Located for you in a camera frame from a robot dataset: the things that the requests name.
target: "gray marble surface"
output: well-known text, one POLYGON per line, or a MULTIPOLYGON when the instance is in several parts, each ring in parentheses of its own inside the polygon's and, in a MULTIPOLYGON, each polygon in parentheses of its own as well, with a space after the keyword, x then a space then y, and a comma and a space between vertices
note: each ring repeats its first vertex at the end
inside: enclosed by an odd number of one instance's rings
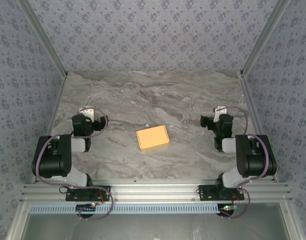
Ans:
MULTIPOLYGON (((97 179, 214 179, 236 164, 234 154, 214 148, 214 133, 199 123, 219 105, 246 109, 234 72, 70 72, 53 134, 70 133, 78 109, 95 106, 109 124, 89 152, 73 155, 77 169, 97 179), (136 131, 158 125, 166 125, 170 145, 141 152, 136 131)), ((233 134, 243 133, 243 114, 228 113, 234 115, 233 134)))

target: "cardboard box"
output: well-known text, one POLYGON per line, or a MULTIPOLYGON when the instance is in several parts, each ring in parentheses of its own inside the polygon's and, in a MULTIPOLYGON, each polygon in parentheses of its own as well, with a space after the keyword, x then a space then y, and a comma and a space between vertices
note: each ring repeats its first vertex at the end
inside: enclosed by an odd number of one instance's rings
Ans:
POLYGON ((170 143, 165 125, 140 130, 136 134, 142 152, 166 147, 170 143))

